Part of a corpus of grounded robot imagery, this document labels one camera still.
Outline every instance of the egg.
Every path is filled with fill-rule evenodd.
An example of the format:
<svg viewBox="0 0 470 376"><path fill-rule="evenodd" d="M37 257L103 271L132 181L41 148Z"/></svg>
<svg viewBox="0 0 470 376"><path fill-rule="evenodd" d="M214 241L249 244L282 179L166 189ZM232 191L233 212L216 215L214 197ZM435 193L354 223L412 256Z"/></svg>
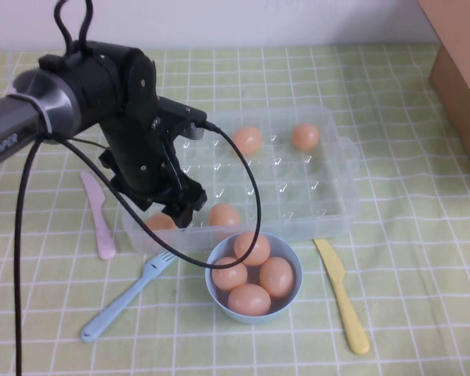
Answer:
<svg viewBox="0 0 470 376"><path fill-rule="evenodd" d="M235 251L235 256L238 259L248 251L249 246L252 243L252 239L254 238L254 234L254 232L242 233L237 237L237 239L235 239L233 250ZM268 239L266 239L265 236L260 233L254 248L252 248L249 256L243 261L243 264L247 266L261 265L268 259L269 252L270 247Z"/></svg>
<svg viewBox="0 0 470 376"><path fill-rule="evenodd" d="M164 213L155 213L146 221L146 225L152 231L174 230L177 228L171 217Z"/></svg>
<svg viewBox="0 0 470 376"><path fill-rule="evenodd" d="M320 140L317 127L311 123L301 123L292 131L292 145L301 151L310 151Z"/></svg>
<svg viewBox="0 0 470 376"><path fill-rule="evenodd" d="M269 312L272 300L257 284L242 284L228 296L228 308L245 316L263 316Z"/></svg>
<svg viewBox="0 0 470 376"><path fill-rule="evenodd" d="M177 226L174 221L168 215L158 212L153 214L148 220L145 221L148 228L152 231L159 230L176 230ZM167 244L170 244L174 240L175 233L161 233L160 238ZM147 253L158 253L162 252L164 249L159 245L152 237L149 237L145 234L143 238L143 247L146 249Z"/></svg>
<svg viewBox="0 0 470 376"><path fill-rule="evenodd" d="M240 225L240 214L230 204L219 203L209 212L209 226Z"/></svg>
<svg viewBox="0 0 470 376"><path fill-rule="evenodd" d="M271 298L286 297L295 284L291 265L281 257L268 258L259 271L259 284Z"/></svg>
<svg viewBox="0 0 470 376"><path fill-rule="evenodd" d="M247 126L236 131L232 140L237 145L240 152L245 156L258 151L263 138L261 131L254 126Z"/></svg>
<svg viewBox="0 0 470 376"><path fill-rule="evenodd" d="M233 257L223 257L215 262L216 265L226 265L235 262ZM235 287L248 281L248 270L244 264L235 265L229 269L213 269L212 282L223 291L232 291Z"/></svg>

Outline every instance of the green checkered tablecloth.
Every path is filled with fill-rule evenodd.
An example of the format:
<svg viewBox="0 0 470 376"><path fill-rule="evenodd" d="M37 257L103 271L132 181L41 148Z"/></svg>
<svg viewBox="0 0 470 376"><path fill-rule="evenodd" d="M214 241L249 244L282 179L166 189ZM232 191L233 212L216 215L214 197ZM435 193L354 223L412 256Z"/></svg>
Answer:
<svg viewBox="0 0 470 376"><path fill-rule="evenodd" d="M428 83L437 45L149 51L160 94L203 110L321 103L340 136L361 150L362 211L349 235L330 239L345 286L371 340L353 355L311 241L293 244L305 268L295 303L252 327L211 301L203 270L170 266L96 343L81 328L141 273L107 196L122 252L96 256L83 164L44 145L27 195L23 235L24 371L86 376L470 375L470 160ZM9 75L38 54L0 53ZM97 127L83 135L103 141ZM98 151L83 146L93 159ZM0 164L0 374L13 363L12 240L27 150Z"/></svg>

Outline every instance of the bowl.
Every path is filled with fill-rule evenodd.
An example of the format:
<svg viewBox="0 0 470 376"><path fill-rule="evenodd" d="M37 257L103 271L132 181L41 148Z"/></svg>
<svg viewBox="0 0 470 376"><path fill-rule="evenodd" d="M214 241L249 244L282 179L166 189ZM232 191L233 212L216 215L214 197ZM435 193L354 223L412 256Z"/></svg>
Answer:
<svg viewBox="0 0 470 376"><path fill-rule="evenodd" d="M236 313L229 309L227 302L230 293L226 291L220 291L212 281L212 270L205 270L205 283L207 284L209 294L211 294L216 304L228 317L243 324L266 324L272 320L275 320L296 298L303 282L302 265L299 261L298 256L291 248L291 246L279 237L276 237L272 234L263 232L260 233L264 235L269 242L270 257L281 257L285 259L291 265L291 268L295 275L295 285L291 293L286 298L279 299L278 301L272 300L272 305L268 314L264 316L246 316L240 315L239 313ZM234 257L233 245L239 235L240 234L238 233L236 235L232 235L231 237L227 237L221 243L216 245L216 247L212 250L211 254L209 255L208 262L214 263L225 256ZM259 284L257 278L258 269L259 267L257 266L248 266L248 283Z"/></svg>

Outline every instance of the black cable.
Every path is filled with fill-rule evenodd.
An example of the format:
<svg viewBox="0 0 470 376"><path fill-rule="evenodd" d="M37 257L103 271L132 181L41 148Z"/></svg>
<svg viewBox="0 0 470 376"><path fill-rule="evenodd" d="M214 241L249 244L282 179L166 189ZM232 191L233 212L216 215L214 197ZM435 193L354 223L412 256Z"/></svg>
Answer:
<svg viewBox="0 0 470 376"><path fill-rule="evenodd" d="M258 240L258 237L259 237L259 230L261 228L261 197L259 196L258 185L256 184L255 178L252 175L252 171L249 168L248 163L246 162L242 153L239 151L238 147L231 140L231 138L222 129L210 123L205 125L203 128L220 134L231 145L231 147L235 150L238 157L240 158L242 164L244 165L249 175L249 179L251 180L254 191L255 191L257 219L256 219L255 234L252 239L252 242L249 246L249 249L238 260L230 264L225 264L225 265L215 265L215 264L210 264L207 262L198 261L195 258L191 258L190 256L184 255L183 253L171 247L169 244L165 243L152 230L150 230L150 228L146 225L146 223L134 212L134 210L132 210L131 206L127 203L127 201L123 198L123 196L111 185L110 180L108 180L108 178L101 172L101 170L99 170L98 167L85 154L83 154L75 145L72 145L66 139L58 135L52 135L52 139L64 145L65 147L67 147L69 150L75 153L77 157L79 157L82 161L84 161L92 169L92 171L101 179L104 185L107 186L110 192L117 198L117 200L121 203L121 205L125 208L125 210L139 224L139 226L146 232L146 234L148 234L148 236L150 236L153 240L155 240L165 250L171 252L173 255L178 256L180 259L190 262L196 266L200 266L200 267L207 268L207 269L228 269L243 262L251 254L252 250L254 249L256 241Z"/></svg>
<svg viewBox="0 0 470 376"><path fill-rule="evenodd" d="M64 43L66 45L66 51L64 56L69 56L71 54L71 50L73 49L73 40L71 39L70 32L64 26L63 21L61 20L61 8L63 5L67 3L68 0L59 0L54 7L54 20L56 21L57 27L60 29L61 34L64 38Z"/></svg>
<svg viewBox="0 0 470 376"><path fill-rule="evenodd" d="M94 13L94 8L92 6L92 0L85 0L85 18L80 26L80 33L78 35L78 42L80 43L80 50L83 56L89 54L89 49L87 48L87 32L89 31L89 26L92 21L92 14Z"/></svg>
<svg viewBox="0 0 470 376"><path fill-rule="evenodd" d="M71 137L71 141L75 141L77 143L86 143L88 145L100 147L101 149L104 149L104 150L108 148L107 146L101 145L100 143L95 143L94 141L89 141L88 139L79 139L77 137Z"/></svg>
<svg viewBox="0 0 470 376"><path fill-rule="evenodd" d="M16 203L16 223L14 226L14 314L16 319L16 375L21 376L23 364L23 350L21 343L21 226L23 223L24 196L26 195L26 186L30 176L31 166L34 156L42 144L43 137L38 137L28 153L24 162L23 174L19 185Z"/></svg>

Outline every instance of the pink plastic knife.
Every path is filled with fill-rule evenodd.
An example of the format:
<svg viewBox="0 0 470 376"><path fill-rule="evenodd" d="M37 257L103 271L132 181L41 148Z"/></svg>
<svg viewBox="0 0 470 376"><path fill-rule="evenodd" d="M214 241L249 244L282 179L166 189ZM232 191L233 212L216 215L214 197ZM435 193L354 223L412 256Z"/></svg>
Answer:
<svg viewBox="0 0 470 376"><path fill-rule="evenodd" d="M88 172L81 172L80 176L84 183L85 190L87 191L92 209L99 256L103 260L109 260L117 254L117 250L115 249L113 237L103 217L103 203L105 200L103 189L98 184L96 178Z"/></svg>

